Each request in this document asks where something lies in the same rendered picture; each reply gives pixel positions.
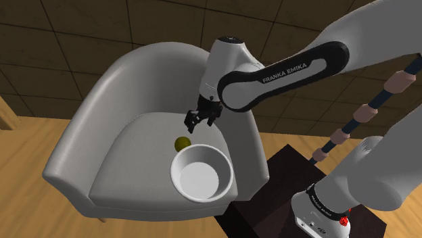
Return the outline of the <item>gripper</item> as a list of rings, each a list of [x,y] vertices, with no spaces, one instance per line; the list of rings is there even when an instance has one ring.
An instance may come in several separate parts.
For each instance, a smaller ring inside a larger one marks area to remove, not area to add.
[[[207,120],[207,125],[212,126],[217,118],[220,117],[222,113],[222,104],[219,101],[210,101],[203,97],[199,96],[197,102],[196,111],[189,110],[184,119],[184,124],[187,127],[189,133],[192,133],[195,126],[199,124],[203,119]]]

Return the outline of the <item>olive green ball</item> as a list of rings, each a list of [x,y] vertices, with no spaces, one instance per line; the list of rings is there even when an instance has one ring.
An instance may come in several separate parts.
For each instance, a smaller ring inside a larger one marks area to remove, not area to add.
[[[180,152],[182,149],[189,147],[191,145],[191,140],[188,137],[178,137],[174,142],[174,148],[177,152]]]

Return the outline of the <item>white bowl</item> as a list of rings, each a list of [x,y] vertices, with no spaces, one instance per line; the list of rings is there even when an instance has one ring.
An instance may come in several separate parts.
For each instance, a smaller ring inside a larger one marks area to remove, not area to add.
[[[204,144],[180,150],[170,167],[174,188],[195,203],[210,203],[224,197],[234,181],[231,161],[219,149]]]

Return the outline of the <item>dark robot stand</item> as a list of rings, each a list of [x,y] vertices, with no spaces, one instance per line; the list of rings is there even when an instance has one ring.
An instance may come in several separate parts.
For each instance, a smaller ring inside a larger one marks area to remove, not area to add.
[[[233,201],[215,219],[228,238],[333,238],[316,222],[297,220],[291,197],[321,180],[325,174],[286,145],[269,160],[260,160],[269,171],[269,181],[249,201]]]

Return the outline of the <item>dark pole with tan beads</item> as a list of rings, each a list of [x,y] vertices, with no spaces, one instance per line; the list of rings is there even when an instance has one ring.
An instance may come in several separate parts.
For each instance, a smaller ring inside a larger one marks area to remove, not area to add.
[[[342,128],[337,129],[326,144],[312,154],[309,162],[316,164],[323,161],[329,152],[350,138],[350,133],[360,124],[370,121],[392,95],[401,93],[416,81],[416,75],[422,70],[422,55],[419,53],[404,70],[395,72],[383,85],[383,90],[369,103],[361,105],[354,113],[353,118]]]

